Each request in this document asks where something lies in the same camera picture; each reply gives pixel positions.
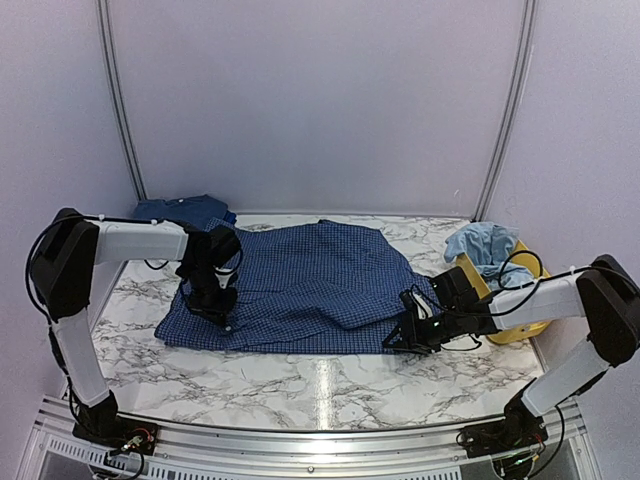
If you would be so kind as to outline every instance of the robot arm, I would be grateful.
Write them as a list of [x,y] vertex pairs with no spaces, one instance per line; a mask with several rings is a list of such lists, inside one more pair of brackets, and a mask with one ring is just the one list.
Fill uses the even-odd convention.
[[640,291],[618,262],[603,255],[574,272],[480,300],[456,267],[432,280],[439,301],[434,308],[441,311],[431,316],[419,294],[410,290],[401,294],[407,313],[387,345],[421,353],[437,352],[465,334],[488,335],[534,322],[587,318],[589,335],[561,364],[522,389],[506,405],[504,420],[462,430],[461,444],[469,457],[546,440],[543,414],[587,391],[640,347]]
[[[79,405],[76,436],[117,446],[105,439],[126,439],[136,428],[117,416],[117,402],[102,376],[91,339],[87,307],[94,266],[142,259],[180,261],[176,273],[192,286],[188,308],[224,326],[237,292],[227,288],[236,278],[235,270],[221,267],[238,252],[238,238],[224,226],[202,232],[168,221],[114,221],[72,209],[58,213],[27,268],[38,300],[46,306],[54,356]],[[154,426],[144,428],[152,431]]]

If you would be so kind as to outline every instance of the gray wall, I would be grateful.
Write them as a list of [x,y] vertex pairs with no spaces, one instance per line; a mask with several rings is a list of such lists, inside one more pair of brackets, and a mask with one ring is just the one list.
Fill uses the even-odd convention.
[[112,3],[150,196],[473,214],[523,1]]
[[[57,210],[134,205],[109,103],[92,0],[0,2],[0,472],[13,478],[43,394],[57,394],[24,262]],[[117,265],[96,271],[93,306]]]
[[[535,50],[488,218],[520,227],[552,272],[601,253],[640,281],[640,4],[541,2]],[[582,321],[539,337],[553,364]],[[640,356],[580,405],[604,478],[638,478]]]

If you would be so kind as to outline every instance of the yellow bin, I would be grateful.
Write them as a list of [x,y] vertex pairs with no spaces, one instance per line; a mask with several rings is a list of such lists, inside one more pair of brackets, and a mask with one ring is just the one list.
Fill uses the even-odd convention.
[[[518,240],[518,243],[516,244],[513,251],[519,252],[520,250],[528,250],[528,248],[524,243],[522,243],[522,241]],[[516,265],[522,265],[523,267],[526,267],[535,278],[539,277],[538,273],[540,272],[540,269],[538,266],[538,261],[535,259],[535,257],[531,255],[518,255],[511,261]],[[480,276],[478,270],[476,270],[475,265],[473,265],[471,259],[466,253],[463,253],[462,255],[458,255],[456,257],[456,265],[464,270],[464,273],[467,275],[469,282],[471,282],[471,285],[476,289],[476,292],[478,292],[478,297],[484,298],[489,295],[489,293],[491,293],[491,290],[485,283],[482,276]],[[550,275],[549,272],[547,272],[547,270],[545,269],[542,272],[542,276],[549,277]],[[535,337],[536,335],[542,333],[543,330],[547,328],[547,325],[549,325],[549,322],[531,323],[529,325],[512,328],[511,330],[505,330],[504,332],[496,333],[494,335],[487,335],[487,337],[493,343],[504,345],[505,343],[517,342],[519,340],[524,340],[525,338]]]

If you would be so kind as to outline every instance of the white marble surface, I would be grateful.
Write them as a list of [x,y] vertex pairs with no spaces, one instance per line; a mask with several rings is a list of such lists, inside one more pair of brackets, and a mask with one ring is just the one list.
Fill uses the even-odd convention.
[[[422,274],[437,274],[463,220],[373,216],[241,216],[262,230],[328,218],[380,229]],[[277,429],[370,429],[499,413],[541,369],[528,342],[416,355],[267,355],[169,348],[153,331],[177,288],[174,265],[126,267],[94,331],[124,411],[183,422]],[[468,339],[449,345],[472,346]]]

